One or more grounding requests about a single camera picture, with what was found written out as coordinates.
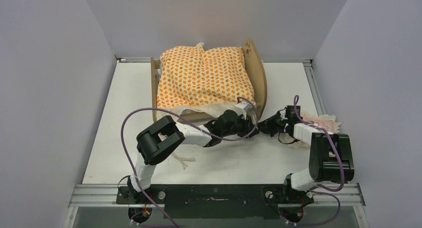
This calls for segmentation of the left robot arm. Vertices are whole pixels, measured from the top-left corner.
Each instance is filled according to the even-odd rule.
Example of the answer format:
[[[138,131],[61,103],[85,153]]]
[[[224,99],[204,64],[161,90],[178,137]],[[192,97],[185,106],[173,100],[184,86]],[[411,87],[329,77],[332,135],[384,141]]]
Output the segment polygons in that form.
[[[213,147],[232,135],[243,139],[256,134],[258,130],[253,117],[238,115],[232,110],[226,110],[204,125],[176,122],[166,115],[136,137],[138,155],[127,182],[128,195],[136,203],[146,201],[156,165],[166,160],[181,144]]]

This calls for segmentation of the orange patterned pet mattress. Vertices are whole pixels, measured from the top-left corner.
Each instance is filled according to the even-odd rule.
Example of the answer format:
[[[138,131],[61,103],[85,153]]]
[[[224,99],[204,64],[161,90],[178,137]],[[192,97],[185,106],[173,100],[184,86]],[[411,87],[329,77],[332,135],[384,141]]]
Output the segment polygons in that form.
[[[216,119],[241,101],[255,105],[254,89],[240,47],[204,50],[202,43],[176,46],[160,55],[160,66],[158,118],[166,110],[174,113],[173,119],[185,111],[205,113]]]

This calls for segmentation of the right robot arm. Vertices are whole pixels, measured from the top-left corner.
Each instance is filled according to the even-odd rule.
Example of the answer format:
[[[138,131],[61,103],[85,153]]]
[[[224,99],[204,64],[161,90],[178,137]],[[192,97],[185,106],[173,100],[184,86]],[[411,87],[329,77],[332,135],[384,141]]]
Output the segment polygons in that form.
[[[294,202],[301,191],[337,183],[337,191],[355,175],[350,138],[333,133],[321,122],[308,120],[300,115],[300,106],[286,106],[275,115],[259,122],[258,130],[269,136],[286,134],[292,138],[290,145],[300,143],[310,149],[309,164],[304,170],[286,177],[288,184],[281,189],[282,198]]]

